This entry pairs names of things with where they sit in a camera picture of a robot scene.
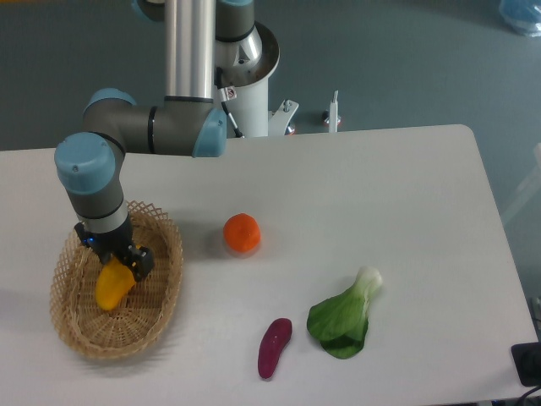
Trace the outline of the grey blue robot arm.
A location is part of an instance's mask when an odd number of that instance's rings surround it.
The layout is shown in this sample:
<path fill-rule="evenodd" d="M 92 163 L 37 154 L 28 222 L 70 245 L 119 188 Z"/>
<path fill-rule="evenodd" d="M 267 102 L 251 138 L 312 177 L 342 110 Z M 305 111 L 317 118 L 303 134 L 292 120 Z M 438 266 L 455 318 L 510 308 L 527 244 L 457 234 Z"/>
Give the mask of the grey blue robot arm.
<path fill-rule="evenodd" d="M 54 154 L 58 178 L 78 217 L 81 244 L 102 263 L 117 259 L 136 281 L 153 269 L 151 250 L 137 247 L 119 174 L 129 152 L 217 157 L 225 150 L 227 110 L 215 107 L 222 85 L 218 43 L 255 31 L 250 1 L 136 1 L 134 9 L 166 28 L 166 91 L 160 106 L 139 106 L 114 88 L 97 91 L 83 129 Z"/>

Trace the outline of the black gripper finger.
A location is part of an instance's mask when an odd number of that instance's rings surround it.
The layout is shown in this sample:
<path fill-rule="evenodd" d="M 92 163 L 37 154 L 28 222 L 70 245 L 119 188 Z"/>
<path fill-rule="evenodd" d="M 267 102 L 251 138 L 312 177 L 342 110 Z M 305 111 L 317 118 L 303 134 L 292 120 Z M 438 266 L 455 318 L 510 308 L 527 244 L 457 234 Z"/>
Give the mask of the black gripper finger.
<path fill-rule="evenodd" d="M 113 254 L 123 266 L 131 271 L 136 282 L 143 281 L 155 265 L 152 251 L 145 246 L 130 244 L 125 249 L 117 250 Z"/>

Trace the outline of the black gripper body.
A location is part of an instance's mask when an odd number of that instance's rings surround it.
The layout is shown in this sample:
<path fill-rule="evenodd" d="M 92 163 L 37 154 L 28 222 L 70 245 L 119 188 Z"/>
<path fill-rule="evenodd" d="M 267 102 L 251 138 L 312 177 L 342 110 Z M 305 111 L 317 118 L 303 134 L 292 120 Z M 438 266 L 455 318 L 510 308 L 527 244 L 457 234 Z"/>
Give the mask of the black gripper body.
<path fill-rule="evenodd" d="M 85 248 L 90 248 L 105 265 L 112 257 L 115 257 L 123 265 L 129 257 L 129 246 L 133 244 L 133 227 L 129 219 L 126 219 L 118 228 L 106 233 L 92 233 L 87 231 L 82 222 L 74 226 L 80 243 Z"/>

